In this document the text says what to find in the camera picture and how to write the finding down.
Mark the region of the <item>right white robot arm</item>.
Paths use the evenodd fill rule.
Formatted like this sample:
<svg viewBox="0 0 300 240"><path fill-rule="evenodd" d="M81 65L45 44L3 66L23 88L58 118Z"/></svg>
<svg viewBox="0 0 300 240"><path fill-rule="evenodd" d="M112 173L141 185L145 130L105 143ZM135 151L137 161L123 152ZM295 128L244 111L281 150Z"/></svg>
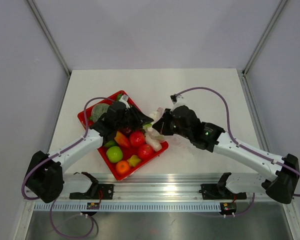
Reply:
<svg viewBox="0 0 300 240"><path fill-rule="evenodd" d="M265 193L279 203L291 203L300 178L298 158L294 155L283 157L245 146L222 127L202 122L185 105L165 109L153 128L164 136L182 136L198 149L226 156L256 171L255 176L223 173L217 184L206 190L210 198L231 199L245 193Z"/></svg>

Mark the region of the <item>clear zip top bag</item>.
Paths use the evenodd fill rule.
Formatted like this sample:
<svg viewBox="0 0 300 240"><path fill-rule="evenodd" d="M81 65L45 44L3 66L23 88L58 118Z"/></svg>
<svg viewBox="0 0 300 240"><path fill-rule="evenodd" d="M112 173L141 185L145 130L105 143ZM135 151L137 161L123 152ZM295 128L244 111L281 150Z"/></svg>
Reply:
<svg viewBox="0 0 300 240"><path fill-rule="evenodd" d="M177 119L170 108L159 107L147 116L152 118L153 122L142 127L144 134L146 132L159 133L162 136L161 145L166 141L166 136L179 135L187 138L188 126Z"/></svg>

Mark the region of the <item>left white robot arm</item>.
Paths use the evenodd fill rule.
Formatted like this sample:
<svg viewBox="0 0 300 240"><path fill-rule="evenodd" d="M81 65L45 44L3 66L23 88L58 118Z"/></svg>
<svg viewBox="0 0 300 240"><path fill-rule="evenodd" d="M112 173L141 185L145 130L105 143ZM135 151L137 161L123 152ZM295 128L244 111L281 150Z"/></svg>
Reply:
<svg viewBox="0 0 300 240"><path fill-rule="evenodd" d="M21 193L30 200L25 189L30 189L45 203L55 201L60 194L70 194L80 199L93 199L99 195L99 181L87 172L64 177L73 164L89 152L113 140L120 129L136 130L154 120L137 107L123 102L112 103L96 122L87 127L84 135L55 152L36 152L24 177Z"/></svg>

